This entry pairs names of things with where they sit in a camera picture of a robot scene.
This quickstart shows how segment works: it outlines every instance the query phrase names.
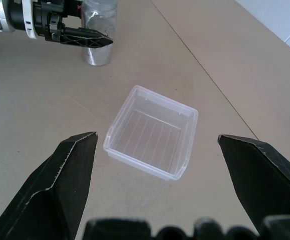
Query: plastic box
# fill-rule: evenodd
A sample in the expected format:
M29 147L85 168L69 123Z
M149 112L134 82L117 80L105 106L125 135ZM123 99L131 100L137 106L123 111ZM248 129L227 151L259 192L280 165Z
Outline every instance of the plastic box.
M104 150L159 178L178 180L190 159L197 119L197 110L135 86L108 130Z

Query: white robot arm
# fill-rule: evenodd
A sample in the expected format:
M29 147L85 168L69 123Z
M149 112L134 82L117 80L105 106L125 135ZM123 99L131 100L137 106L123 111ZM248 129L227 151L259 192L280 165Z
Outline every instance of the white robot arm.
M80 0L0 0L0 32L23 30L31 39L66 45L101 48L113 41L106 35L86 28L66 27L62 19L81 17Z

